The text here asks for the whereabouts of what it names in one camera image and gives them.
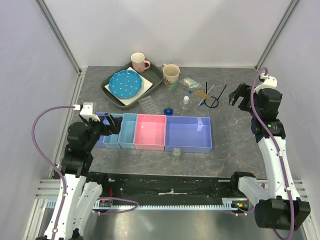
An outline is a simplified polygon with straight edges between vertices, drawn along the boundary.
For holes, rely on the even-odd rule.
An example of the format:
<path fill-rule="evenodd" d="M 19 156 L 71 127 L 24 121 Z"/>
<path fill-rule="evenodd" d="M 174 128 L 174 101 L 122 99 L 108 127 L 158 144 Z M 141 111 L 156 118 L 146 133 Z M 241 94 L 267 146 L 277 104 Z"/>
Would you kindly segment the test tube brush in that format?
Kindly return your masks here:
<path fill-rule="evenodd" d="M 202 91 L 197 91 L 196 93 L 195 93 L 197 96 L 199 96 L 199 97 L 201 97 L 201 98 L 208 98 L 208 97 L 210 97 L 211 98 L 211 96 L 208 96 L 208 95 L 206 95 L 204 92 L 202 92 Z"/>

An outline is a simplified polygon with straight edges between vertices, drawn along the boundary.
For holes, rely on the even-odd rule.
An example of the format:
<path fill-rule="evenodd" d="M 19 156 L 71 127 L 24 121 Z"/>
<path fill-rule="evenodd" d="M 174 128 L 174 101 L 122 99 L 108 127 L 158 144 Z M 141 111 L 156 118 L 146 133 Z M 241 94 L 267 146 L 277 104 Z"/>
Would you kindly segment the small glass beaker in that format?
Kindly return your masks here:
<path fill-rule="evenodd" d="M 182 154 L 182 151 L 181 151 L 181 149 L 179 147 L 173 148 L 173 150 L 172 150 L 172 159 L 174 161 L 178 161 L 180 159 L 180 157 L 181 157 L 181 154 Z"/>

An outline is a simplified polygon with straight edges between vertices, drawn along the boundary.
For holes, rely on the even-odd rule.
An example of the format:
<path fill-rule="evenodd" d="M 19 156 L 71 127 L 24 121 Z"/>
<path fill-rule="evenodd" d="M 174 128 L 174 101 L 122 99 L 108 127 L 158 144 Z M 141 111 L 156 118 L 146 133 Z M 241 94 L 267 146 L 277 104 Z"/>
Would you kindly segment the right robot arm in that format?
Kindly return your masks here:
<path fill-rule="evenodd" d="M 310 204 L 301 199 L 288 163 L 286 133 L 278 119 L 282 94 L 276 89 L 252 87 L 241 83 L 229 94 L 233 106 L 242 98 L 238 108 L 252 116 L 251 130 L 262 153 L 267 175 L 267 189 L 247 172 L 235 172 L 229 191 L 235 197 L 243 194 L 254 207 L 255 222 L 260 228 L 298 230 L 311 212 Z"/>

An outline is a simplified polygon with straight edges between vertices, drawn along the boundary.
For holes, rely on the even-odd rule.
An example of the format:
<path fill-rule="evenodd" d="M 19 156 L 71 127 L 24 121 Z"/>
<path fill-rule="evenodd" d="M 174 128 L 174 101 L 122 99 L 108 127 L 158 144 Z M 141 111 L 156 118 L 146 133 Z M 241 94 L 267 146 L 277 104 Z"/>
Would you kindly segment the blue base graduated cylinder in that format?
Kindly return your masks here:
<path fill-rule="evenodd" d="M 165 108 L 163 109 L 163 114 L 166 116 L 172 116 L 174 114 L 173 100 L 170 99 L 165 104 Z"/>

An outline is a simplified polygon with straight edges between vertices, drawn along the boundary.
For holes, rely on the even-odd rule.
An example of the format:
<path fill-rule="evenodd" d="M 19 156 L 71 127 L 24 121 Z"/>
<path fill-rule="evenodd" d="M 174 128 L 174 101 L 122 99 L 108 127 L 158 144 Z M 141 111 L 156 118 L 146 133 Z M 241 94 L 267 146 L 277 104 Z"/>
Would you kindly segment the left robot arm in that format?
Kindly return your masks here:
<path fill-rule="evenodd" d="M 101 136 L 120 133 L 123 117 L 106 113 L 97 120 L 82 118 L 68 127 L 61 161 L 60 190 L 43 240 L 80 240 L 98 197 L 110 191 L 108 182 L 88 181 L 92 150 Z"/>

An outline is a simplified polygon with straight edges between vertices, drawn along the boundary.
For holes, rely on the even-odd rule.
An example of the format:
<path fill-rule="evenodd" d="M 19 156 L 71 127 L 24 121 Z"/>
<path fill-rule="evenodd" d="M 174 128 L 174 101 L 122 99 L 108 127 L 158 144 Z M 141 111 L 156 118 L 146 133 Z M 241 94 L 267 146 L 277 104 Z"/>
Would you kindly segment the glass alcohol lamp white cap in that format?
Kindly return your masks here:
<path fill-rule="evenodd" d="M 180 107 L 182 108 L 182 111 L 187 112 L 192 106 L 192 101 L 190 100 L 190 97 L 186 95 L 183 97 L 183 99 L 180 101 L 179 104 L 180 104 Z"/>

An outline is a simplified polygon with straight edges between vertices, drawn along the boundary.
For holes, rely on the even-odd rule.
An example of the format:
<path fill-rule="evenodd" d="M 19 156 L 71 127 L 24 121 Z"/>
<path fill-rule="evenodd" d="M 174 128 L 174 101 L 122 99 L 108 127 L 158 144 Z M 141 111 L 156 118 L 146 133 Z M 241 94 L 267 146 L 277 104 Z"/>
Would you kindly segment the black wire ring stand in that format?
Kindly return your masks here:
<path fill-rule="evenodd" d="M 207 108 L 209 108 L 209 109 L 215 109 L 215 108 L 217 108 L 217 107 L 219 106 L 219 103 L 220 103 L 220 98 L 222 97 L 222 95 L 223 95 L 223 93 L 224 93 L 224 91 L 225 91 L 225 89 L 226 89 L 227 86 L 228 86 L 228 85 L 225 84 L 225 85 L 223 86 L 222 90 L 220 91 L 219 95 L 217 95 L 217 96 L 212 95 L 211 92 L 210 92 L 210 93 L 209 93 L 210 99 L 205 100 L 205 101 L 204 101 L 204 105 L 205 105 Z M 208 84 L 208 82 L 206 81 L 206 82 L 205 82 L 205 93 L 206 93 L 211 87 L 209 87 L 209 84 Z"/>

